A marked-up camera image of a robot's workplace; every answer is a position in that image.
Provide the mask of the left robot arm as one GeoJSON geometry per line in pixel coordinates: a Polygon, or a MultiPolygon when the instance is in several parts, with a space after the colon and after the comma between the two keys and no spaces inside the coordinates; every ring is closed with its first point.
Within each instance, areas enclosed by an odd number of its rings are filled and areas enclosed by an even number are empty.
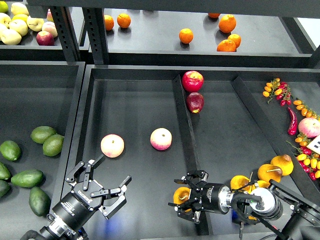
{"type": "Polygon", "coordinates": [[[88,162],[80,161],[65,176],[68,192],[47,215],[49,224],[37,232],[28,230],[22,240],[87,240],[83,226],[97,212],[109,220],[126,203],[125,192],[132,177],[128,175],[116,188],[103,187],[93,178],[94,170],[106,159],[105,155],[88,162]]]}

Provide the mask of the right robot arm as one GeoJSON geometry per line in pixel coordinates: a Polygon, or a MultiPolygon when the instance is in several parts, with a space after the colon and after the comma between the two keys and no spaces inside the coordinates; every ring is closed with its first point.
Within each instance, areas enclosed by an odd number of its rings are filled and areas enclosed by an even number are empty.
{"type": "Polygon", "coordinates": [[[170,202],[178,217],[198,224],[203,212],[225,215],[234,210],[238,221],[243,224],[263,224],[275,234],[277,240],[318,240],[320,238],[320,208],[315,203],[295,193],[284,185],[270,180],[267,188],[259,187],[258,182],[249,185],[255,189],[248,193],[243,187],[230,189],[223,183],[207,182],[208,173],[204,170],[188,172],[177,184],[185,185],[187,195],[180,202],[170,202]],[[283,213],[282,202],[287,203],[292,214],[279,230],[271,225],[283,213]]]}

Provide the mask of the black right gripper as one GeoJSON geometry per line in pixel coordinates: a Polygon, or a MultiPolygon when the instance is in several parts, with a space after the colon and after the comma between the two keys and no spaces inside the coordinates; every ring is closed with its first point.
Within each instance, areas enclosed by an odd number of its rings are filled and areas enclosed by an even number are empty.
{"type": "Polygon", "coordinates": [[[184,220],[200,223],[201,212],[210,212],[225,215],[229,211],[227,194],[229,187],[222,183],[207,182],[209,174],[205,170],[188,171],[181,179],[174,179],[179,185],[188,185],[190,189],[189,200],[177,204],[169,202],[177,216],[184,220]]]}

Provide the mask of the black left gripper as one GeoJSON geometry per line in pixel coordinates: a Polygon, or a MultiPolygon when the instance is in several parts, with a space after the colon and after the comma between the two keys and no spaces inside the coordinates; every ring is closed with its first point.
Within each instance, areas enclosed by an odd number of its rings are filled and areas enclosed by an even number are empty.
{"type": "Polygon", "coordinates": [[[80,161],[66,175],[65,181],[73,186],[52,209],[54,223],[65,230],[78,231],[95,214],[100,211],[109,220],[126,203],[125,192],[132,176],[128,175],[117,188],[107,189],[93,180],[94,170],[105,160],[105,155],[88,162],[80,161]]]}

